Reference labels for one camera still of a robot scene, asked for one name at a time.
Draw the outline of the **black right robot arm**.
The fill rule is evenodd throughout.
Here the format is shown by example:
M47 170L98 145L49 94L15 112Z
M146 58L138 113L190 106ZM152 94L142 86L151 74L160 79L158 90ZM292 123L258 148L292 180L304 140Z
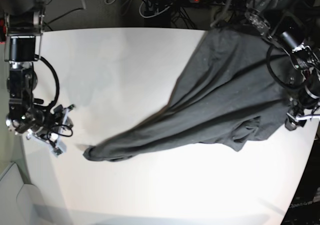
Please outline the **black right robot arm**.
M17 134L27 133L56 145L63 130L71 130L67 114L74 106L57 105L60 83L53 66L40 54L45 17L44 0L0 0L4 12L4 61L9 63L6 124ZM44 105L33 91L38 77L34 63L41 61L51 71L55 84L53 100Z

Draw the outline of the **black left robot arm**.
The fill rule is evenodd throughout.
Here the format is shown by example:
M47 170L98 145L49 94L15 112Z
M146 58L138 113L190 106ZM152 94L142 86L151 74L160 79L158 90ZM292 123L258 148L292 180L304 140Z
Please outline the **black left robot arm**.
M293 131L303 127L307 120L319 118L320 108L320 48L308 33L307 15L315 7L295 9L301 0L247 0L245 17L270 43L266 52L266 67L274 81L292 92L290 108L286 113L285 128ZM290 78L282 81L273 71L271 57L274 49L282 50L303 80L296 84Z

